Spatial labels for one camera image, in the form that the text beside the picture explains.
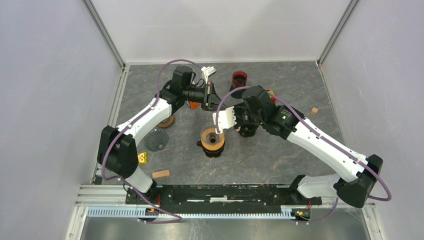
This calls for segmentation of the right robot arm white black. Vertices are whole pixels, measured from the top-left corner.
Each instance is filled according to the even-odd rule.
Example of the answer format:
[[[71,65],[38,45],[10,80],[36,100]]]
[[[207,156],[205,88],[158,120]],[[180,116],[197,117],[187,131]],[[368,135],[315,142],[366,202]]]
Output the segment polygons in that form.
[[[242,91],[242,103],[234,106],[236,127],[240,134],[252,137],[258,127],[307,150],[331,167],[335,174],[299,175],[289,189],[289,199],[302,204],[307,199],[339,198],[362,208],[380,179],[383,160],[373,154],[357,153],[316,127],[303,113],[288,104],[276,105],[261,86]]]

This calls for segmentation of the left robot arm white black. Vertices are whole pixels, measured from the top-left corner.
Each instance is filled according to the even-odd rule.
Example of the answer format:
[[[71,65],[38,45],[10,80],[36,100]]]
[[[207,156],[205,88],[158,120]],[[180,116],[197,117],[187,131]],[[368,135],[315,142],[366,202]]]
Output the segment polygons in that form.
[[[125,123],[107,125],[100,135],[97,162],[102,169],[115,173],[138,190],[138,197],[145,204],[153,203],[157,190],[153,179],[139,167],[137,145],[160,122],[171,117],[187,101],[199,103],[205,111],[216,111],[221,101],[209,77],[215,74],[213,66],[201,68],[202,86],[192,83],[196,76],[193,69],[180,65],[173,71],[152,101]]]

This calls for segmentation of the brown glass dripper cup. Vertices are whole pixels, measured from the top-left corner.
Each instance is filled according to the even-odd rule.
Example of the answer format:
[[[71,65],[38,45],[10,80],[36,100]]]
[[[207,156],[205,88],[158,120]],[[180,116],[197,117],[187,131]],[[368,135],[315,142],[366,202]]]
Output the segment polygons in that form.
[[[222,155],[222,152],[224,151],[224,149],[225,149],[225,142],[223,142],[223,144],[219,147],[219,148],[217,148],[217,149],[215,149],[215,150],[210,150],[210,149],[207,149],[203,144],[202,144],[202,142],[199,140],[199,141],[197,141],[196,142],[196,145],[197,146],[199,146],[199,147],[201,147],[202,148],[202,150],[203,150],[203,152],[205,153],[205,155],[207,156],[207,157],[209,157],[209,158],[218,158],[218,157],[220,157],[221,155]]]

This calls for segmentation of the clear glass dripper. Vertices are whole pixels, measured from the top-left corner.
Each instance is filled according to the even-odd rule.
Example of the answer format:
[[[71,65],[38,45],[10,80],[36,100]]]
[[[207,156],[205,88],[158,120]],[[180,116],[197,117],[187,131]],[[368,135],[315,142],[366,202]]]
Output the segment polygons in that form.
[[[225,135],[216,133],[215,125],[207,124],[200,131],[200,141],[208,150],[216,150],[225,142]]]

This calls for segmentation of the orange coffee filter box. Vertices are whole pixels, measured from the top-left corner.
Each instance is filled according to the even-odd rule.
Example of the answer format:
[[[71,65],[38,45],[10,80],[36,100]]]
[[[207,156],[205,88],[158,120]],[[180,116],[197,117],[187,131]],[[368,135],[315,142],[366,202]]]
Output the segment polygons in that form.
[[[194,110],[194,109],[196,109],[197,107],[199,107],[199,106],[201,105],[201,103],[199,103],[199,102],[193,102],[193,101],[188,101],[188,102],[187,102],[187,105],[188,105],[188,107],[189,107],[191,110]]]

